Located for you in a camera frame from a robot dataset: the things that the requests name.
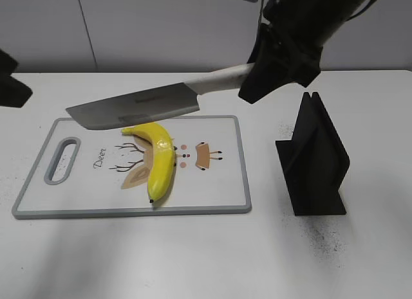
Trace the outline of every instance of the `banana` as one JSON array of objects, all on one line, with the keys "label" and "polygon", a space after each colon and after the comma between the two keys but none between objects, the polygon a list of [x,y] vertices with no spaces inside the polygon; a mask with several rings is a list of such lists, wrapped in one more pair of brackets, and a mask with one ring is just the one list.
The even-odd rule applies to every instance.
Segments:
[{"label": "banana", "polygon": [[123,135],[139,136],[153,146],[153,167],[149,174],[147,190],[150,202],[162,198],[169,188],[174,170],[175,154],[169,133],[157,123],[145,123],[122,129]]}]

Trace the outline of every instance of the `knife handle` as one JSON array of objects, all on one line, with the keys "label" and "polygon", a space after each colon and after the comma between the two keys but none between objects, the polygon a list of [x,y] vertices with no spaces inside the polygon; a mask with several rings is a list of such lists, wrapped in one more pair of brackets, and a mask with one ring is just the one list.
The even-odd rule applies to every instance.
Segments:
[{"label": "knife handle", "polygon": [[198,95],[213,91],[237,89],[240,88],[253,65],[254,63],[249,63],[220,69],[184,83]]}]

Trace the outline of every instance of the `kitchen knife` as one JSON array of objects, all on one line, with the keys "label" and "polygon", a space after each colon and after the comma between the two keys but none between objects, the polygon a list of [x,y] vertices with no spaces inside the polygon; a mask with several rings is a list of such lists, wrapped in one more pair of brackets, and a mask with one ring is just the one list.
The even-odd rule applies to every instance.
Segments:
[{"label": "kitchen knife", "polygon": [[108,130],[153,122],[199,110],[198,95],[239,88],[253,67],[243,64],[199,78],[67,108],[89,130]]}]

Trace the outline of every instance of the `banana tip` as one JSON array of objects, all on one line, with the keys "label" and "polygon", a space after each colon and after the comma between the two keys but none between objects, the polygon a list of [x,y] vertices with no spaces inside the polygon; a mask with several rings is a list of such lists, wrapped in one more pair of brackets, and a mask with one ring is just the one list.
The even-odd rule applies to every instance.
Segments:
[{"label": "banana tip", "polygon": [[132,134],[132,128],[126,127],[125,129],[122,129],[122,134],[123,134],[123,135],[130,135],[130,134]]}]

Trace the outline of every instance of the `cutting board handle hole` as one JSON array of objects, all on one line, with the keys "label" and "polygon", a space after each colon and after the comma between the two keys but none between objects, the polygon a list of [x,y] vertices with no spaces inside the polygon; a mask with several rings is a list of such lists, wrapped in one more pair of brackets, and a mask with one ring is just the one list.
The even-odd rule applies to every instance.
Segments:
[{"label": "cutting board handle hole", "polygon": [[48,185],[58,185],[69,177],[79,147],[80,140],[76,137],[65,138],[57,145],[44,175]]}]

